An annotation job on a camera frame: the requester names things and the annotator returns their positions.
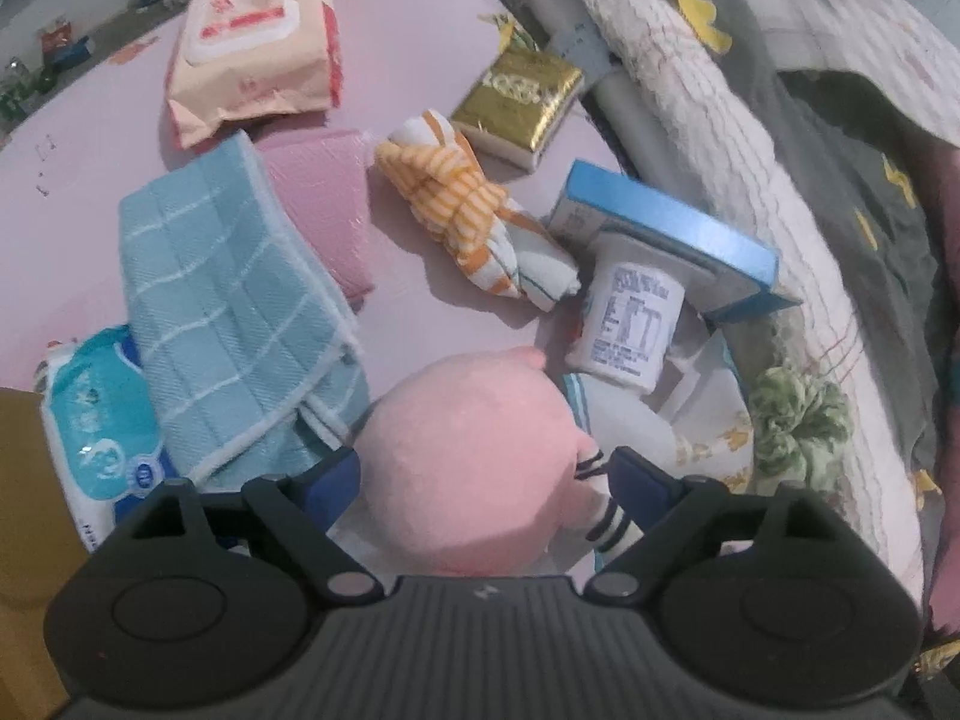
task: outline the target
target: blue checkered towel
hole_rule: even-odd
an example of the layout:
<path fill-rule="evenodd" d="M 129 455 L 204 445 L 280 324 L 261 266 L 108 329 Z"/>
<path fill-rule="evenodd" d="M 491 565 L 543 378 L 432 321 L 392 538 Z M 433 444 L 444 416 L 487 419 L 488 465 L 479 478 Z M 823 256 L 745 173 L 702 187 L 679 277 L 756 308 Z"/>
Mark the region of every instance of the blue checkered towel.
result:
<path fill-rule="evenodd" d="M 120 258 L 181 475 L 236 490 L 306 470 L 347 440 L 370 402 L 355 319 L 246 134 L 124 199 Z"/>

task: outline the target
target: plush toy leg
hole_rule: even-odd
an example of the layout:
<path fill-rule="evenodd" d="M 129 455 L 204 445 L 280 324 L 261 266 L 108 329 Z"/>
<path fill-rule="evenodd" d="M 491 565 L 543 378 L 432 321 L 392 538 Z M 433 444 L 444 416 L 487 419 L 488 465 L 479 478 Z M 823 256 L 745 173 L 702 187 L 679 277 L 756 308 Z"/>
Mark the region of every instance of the plush toy leg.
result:
<path fill-rule="evenodd" d="M 643 536 L 616 504 L 607 484 L 607 462 L 587 434 L 578 445 L 576 476 L 563 500 L 563 526 L 582 536 L 604 560 L 612 560 Z"/>

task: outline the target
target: gold packaged snack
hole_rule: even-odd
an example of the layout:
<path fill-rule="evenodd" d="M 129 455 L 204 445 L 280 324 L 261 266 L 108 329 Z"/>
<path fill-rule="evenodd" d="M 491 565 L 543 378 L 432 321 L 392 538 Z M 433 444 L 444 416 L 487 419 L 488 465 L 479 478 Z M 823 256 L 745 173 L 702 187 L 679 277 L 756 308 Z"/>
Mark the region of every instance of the gold packaged snack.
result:
<path fill-rule="evenodd" d="M 480 151 L 532 172 L 583 82 L 568 61 L 510 45 L 450 122 Z"/>

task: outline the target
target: brown cardboard box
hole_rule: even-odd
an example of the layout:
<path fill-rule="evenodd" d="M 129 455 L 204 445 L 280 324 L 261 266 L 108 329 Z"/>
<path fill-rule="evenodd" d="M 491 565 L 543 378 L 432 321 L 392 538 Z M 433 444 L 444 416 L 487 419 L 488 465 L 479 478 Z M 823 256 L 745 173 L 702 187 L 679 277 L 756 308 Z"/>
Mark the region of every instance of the brown cardboard box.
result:
<path fill-rule="evenodd" d="M 0 533 L 0 718 L 43 720 L 66 700 L 43 615 L 86 551 L 47 453 L 40 396 L 2 388 Z"/>

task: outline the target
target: pink wet wipes package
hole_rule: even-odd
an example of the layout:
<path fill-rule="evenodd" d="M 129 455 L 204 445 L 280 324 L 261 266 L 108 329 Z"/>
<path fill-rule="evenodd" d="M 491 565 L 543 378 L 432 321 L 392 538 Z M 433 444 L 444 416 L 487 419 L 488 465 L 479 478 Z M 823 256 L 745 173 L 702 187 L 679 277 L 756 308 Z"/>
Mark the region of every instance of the pink wet wipes package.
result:
<path fill-rule="evenodd" d="M 256 143 L 277 198 L 351 303 L 373 289 L 368 268 L 368 139 L 356 130 L 268 125 Z"/>
<path fill-rule="evenodd" d="M 227 122 L 340 102 L 333 0 L 191 0 L 167 74 L 181 148 Z"/>

